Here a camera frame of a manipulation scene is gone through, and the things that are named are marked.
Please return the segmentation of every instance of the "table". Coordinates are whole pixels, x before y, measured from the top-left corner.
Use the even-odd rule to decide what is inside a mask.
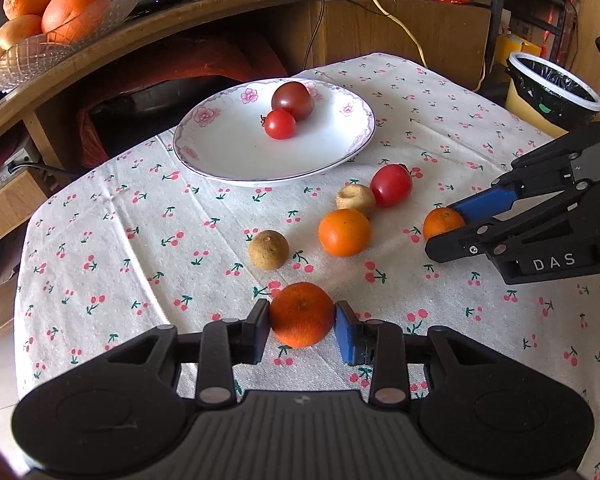
[[[589,401],[593,443],[581,466],[600,477],[600,276],[507,286],[483,256],[434,264],[421,235],[426,213],[486,188],[509,162],[549,137],[436,73],[373,54],[301,74],[366,99],[377,119],[371,145],[326,174],[284,187],[247,189],[184,168],[165,132],[51,197],[27,231],[16,298],[16,374],[21,396],[42,381],[144,332],[173,323],[197,332],[245,317],[257,298],[290,283],[320,285],[361,318],[426,332],[444,324],[565,384]],[[383,164],[414,176],[407,202],[373,218],[372,247],[327,256],[320,219],[337,190],[368,184]],[[292,257],[275,272],[253,267],[248,242],[275,229]],[[263,361],[234,369],[248,388],[368,391],[372,370],[342,364],[333,333],[294,349],[269,337]],[[195,367],[179,391],[193,393]],[[411,393],[423,396],[421,369]]]

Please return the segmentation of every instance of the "cherry tomato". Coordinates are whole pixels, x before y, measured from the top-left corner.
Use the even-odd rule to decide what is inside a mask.
[[[286,110],[296,121],[302,121],[314,111],[314,100],[301,82],[289,81],[273,92],[271,108]]]
[[[296,120],[293,115],[284,110],[272,110],[264,119],[264,131],[269,137],[284,140],[296,132]]]
[[[404,164],[387,164],[374,175],[369,187],[380,207],[391,207],[411,194],[413,180]]]

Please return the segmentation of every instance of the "fruit bowl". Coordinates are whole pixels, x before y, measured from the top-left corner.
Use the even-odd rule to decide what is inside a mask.
[[[314,99],[296,134],[270,138],[262,118],[271,97],[288,82],[304,84]],[[303,78],[265,79],[218,92],[193,108],[176,128],[173,145],[191,171],[234,186],[267,186],[323,173],[363,150],[376,120],[369,104],[351,90]]]
[[[0,91],[46,72],[123,23],[138,0],[97,0],[71,21],[13,45],[0,58]]]

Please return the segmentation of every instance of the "tile floor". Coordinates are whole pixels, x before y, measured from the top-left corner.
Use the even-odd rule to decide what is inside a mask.
[[[29,468],[11,434],[11,413],[17,402],[13,332],[11,332],[0,338],[0,452],[17,473],[23,474]]]

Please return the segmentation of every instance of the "wooden desk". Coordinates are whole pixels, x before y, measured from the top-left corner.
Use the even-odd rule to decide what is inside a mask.
[[[309,68],[371,52],[420,62],[416,46],[398,25],[377,14],[370,0],[353,1],[360,6],[351,0],[326,1]],[[435,0],[380,1],[418,38],[430,69],[466,88],[477,86],[489,30],[489,0],[473,0],[462,6]],[[46,164],[76,168],[76,96],[81,92],[80,80],[86,75],[182,30],[203,24],[222,28],[239,23],[259,30],[289,73],[295,73],[302,69],[319,11],[319,0],[197,0],[133,20],[0,102],[0,136],[22,121]],[[33,202],[39,205],[42,201],[38,196]],[[4,234],[29,218],[38,205],[33,203],[20,210],[18,218],[4,218],[0,212]]]

